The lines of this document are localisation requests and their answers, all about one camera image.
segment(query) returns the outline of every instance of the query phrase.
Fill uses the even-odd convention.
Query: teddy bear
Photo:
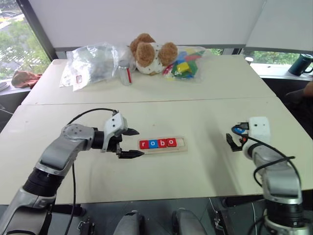
[[[130,44],[137,69],[144,74],[155,75],[174,62],[178,49],[174,43],[160,45],[148,34],[142,33]]]

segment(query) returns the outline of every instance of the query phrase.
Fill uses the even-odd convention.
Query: teddy bear ear
[[[140,42],[143,43],[155,43],[155,40],[148,34],[148,33],[142,33],[140,34],[135,40],[132,41],[130,44],[131,51],[133,53],[133,56],[135,57],[138,44]]]
[[[155,57],[155,50],[150,43],[140,42],[137,46],[136,61],[142,67],[147,67],[152,63]]]
[[[162,46],[158,57],[163,66],[170,65],[177,57],[178,50],[174,43],[166,43]]]

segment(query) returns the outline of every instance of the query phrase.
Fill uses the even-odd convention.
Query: clear plastic bag
[[[120,60],[129,61],[131,69],[135,69],[135,60],[126,45],[101,43],[68,51],[60,87],[73,86],[73,91],[76,91],[88,84],[112,80]]]
[[[168,80],[201,82],[201,68],[205,66],[206,58],[211,55],[204,47],[178,46],[178,56],[169,65],[163,75]]]

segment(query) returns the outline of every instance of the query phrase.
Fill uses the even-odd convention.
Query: white wall
[[[30,0],[54,47],[157,42],[246,44],[264,0]]]
[[[313,51],[313,0],[267,0],[246,47]]]

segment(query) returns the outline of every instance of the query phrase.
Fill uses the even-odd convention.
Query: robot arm
[[[43,152],[0,220],[0,235],[43,234],[49,227],[51,210],[56,191],[70,170],[80,151],[91,148],[102,152],[115,152],[119,158],[135,158],[144,153],[137,150],[122,151],[121,135],[137,135],[136,130],[127,126],[120,113],[114,114],[104,126],[96,128],[69,124],[60,136]]]
[[[303,220],[302,192],[300,179],[278,150],[269,148],[270,131],[266,117],[252,117],[232,128],[242,137],[242,146],[237,146],[230,134],[226,140],[233,151],[244,152],[260,169],[262,188],[266,200],[265,226],[278,235],[308,235],[309,229]]]

